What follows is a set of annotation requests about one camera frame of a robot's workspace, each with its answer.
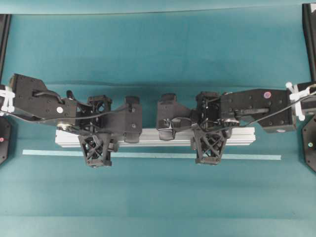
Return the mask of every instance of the black cable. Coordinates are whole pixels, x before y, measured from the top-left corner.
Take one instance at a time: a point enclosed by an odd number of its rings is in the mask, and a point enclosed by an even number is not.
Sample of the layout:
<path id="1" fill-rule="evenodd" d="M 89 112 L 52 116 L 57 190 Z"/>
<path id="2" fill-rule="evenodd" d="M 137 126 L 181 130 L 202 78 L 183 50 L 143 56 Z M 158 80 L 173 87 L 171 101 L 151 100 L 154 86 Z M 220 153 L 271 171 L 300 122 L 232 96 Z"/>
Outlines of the black cable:
<path id="1" fill-rule="evenodd" d="M 54 96 L 57 98 L 58 102 L 60 104 L 64 104 L 65 102 L 61 99 L 60 95 L 57 94 L 55 91 L 51 91 L 51 90 L 45 90 L 45 91 L 41 91 L 41 92 L 37 92 L 34 94 L 34 96 L 42 96 L 42 95 L 50 95 L 50 96 Z"/>
<path id="2" fill-rule="evenodd" d="M 83 116 L 83 117 L 59 117 L 59 118 L 47 118 L 47 119 L 39 119 L 39 120 L 30 120 L 30 119 L 23 118 L 21 116 L 18 116 L 18 115 L 15 115 L 13 113 L 6 112 L 6 111 L 1 111 L 1 112 L 5 113 L 7 115 L 10 115 L 10 116 L 12 116 L 14 118 L 17 118 L 17 119 L 20 119 L 22 121 L 25 121 L 25 122 L 41 123 L 41 122 L 49 122 L 49 121 L 64 120 L 64 119 L 74 119 L 74 120 L 94 119 L 94 118 L 97 118 L 97 117 L 100 117 L 100 116 L 104 116 L 104 115 L 109 115 L 109 114 L 113 114 L 113 113 L 116 113 L 116 112 L 120 112 L 120 111 L 123 111 L 125 109 L 126 109 L 126 107 L 123 107 L 122 109 L 119 109 L 119 110 L 107 111 L 107 112 L 102 112 L 102 113 L 99 113 L 99 114 L 96 114 L 96 115 L 89 115 L 89 116 Z"/>

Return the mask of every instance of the black mounting plate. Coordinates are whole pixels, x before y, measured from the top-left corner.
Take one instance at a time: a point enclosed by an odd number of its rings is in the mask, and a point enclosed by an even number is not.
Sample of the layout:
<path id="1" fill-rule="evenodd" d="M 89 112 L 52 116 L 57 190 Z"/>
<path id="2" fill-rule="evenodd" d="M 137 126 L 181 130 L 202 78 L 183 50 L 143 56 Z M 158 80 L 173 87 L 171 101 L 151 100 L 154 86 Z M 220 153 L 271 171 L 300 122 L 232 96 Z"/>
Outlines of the black mounting plate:
<path id="1" fill-rule="evenodd" d="M 8 147 L 11 135 L 11 124 L 3 117 L 0 117 L 0 164 L 8 157 Z"/>
<path id="2" fill-rule="evenodd" d="M 316 116 L 302 129 L 306 164 L 316 172 Z"/>

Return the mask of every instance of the white plastic clip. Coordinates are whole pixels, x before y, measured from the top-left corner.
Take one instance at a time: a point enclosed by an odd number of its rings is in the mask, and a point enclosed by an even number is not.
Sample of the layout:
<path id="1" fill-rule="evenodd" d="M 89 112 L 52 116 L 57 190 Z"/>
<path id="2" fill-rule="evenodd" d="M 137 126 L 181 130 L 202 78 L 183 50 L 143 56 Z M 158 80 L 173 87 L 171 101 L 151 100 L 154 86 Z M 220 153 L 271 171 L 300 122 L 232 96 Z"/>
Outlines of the white plastic clip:
<path id="1" fill-rule="evenodd" d="M 292 83 L 290 82 L 287 82 L 285 86 L 292 92 L 292 94 L 290 94 L 290 101 L 292 103 L 310 94 L 309 86 L 305 90 L 302 90 L 302 91 L 298 91 L 297 85 L 293 86 Z M 300 121 L 303 121 L 305 119 L 305 115 L 303 114 L 303 111 L 302 111 L 301 102 L 298 102 L 295 104 L 295 115 L 298 117 Z"/>
<path id="2" fill-rule="evenodd" d="M 9 113 L 14 112 L 13 98 L 15 97 L 15 93 L 12 92 L 12 88 L 6 86 L 5 90 L 0 90 L 0 96 L 4 98 L 1 110 Z"/>

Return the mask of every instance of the teal background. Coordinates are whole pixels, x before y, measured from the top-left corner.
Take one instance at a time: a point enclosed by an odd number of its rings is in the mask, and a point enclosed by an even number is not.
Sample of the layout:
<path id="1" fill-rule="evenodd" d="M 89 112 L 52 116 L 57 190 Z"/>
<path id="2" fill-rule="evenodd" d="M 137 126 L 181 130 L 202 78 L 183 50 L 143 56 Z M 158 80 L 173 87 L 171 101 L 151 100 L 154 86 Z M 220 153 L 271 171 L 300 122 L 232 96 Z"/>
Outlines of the teal background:
<path id="1" fill-rule="evenodd" d="M 1 0 L 7 14 L 117 14 L 301 5 L 303 0 Z"/>
<path id="2" fill-rule="evenodd" d="M 160 95 L 194 107 L 201 90 L 284 88 L 310 81 L 301 5 L 114 15 L 14 15 L 2 83 L 13 73 L 42 79 L 85 101 L 113 107 L 139 95 L 154 127 Z M 55 128 L 11 119 L 10 158 L 0 166 L 0 236 L 316 235 L 316 174 L 300 132 L 266 134 L 231 154 L 282 161 L 117 158 L 90 169 L 73 157 L 23 156 L 61 150 Z M 124 152 L 191 152 L 125 148 Z"/>

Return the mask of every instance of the black robotic limb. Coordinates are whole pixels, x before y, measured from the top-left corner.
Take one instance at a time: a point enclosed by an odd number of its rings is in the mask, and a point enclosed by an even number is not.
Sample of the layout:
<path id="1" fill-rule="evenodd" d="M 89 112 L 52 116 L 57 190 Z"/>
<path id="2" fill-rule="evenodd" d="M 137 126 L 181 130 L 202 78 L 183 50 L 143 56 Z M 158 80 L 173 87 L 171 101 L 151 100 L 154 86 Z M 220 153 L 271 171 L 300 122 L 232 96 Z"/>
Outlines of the black robotic limb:
<path id="1" fill-rule="evenodd" d="M 201 92 L 197 107 L 189 109 L 167 94 L 158 101 L 157 125 L 161 140 L 172 140 L 176 133 L 191 129 L 191 147 L 197 151 L 196 163 L 215 165 L 221 161 L 232 129 L 259 123 L 268 133 L 296 129 L 296 117 L 316 112 L 315 84 L 287 83 L 287 90 L 254 89 L 242 92 Z"/>
<path id="2" fill-rule="evenodd" d="M 105 95 L 91 96 L 87 103 L 67 98 L 46 88 L 42 80 L 14 74 L 1 91 L 1 113 L 27 122 L 56 126 L 79 136 L 87 165 L 111 166 L 111 152 L 117 140 L 137 143 L 142 133 L 142 107 L 138 97 L 127 96 L 124 104 L 111 111 L 112 100 Z"/>

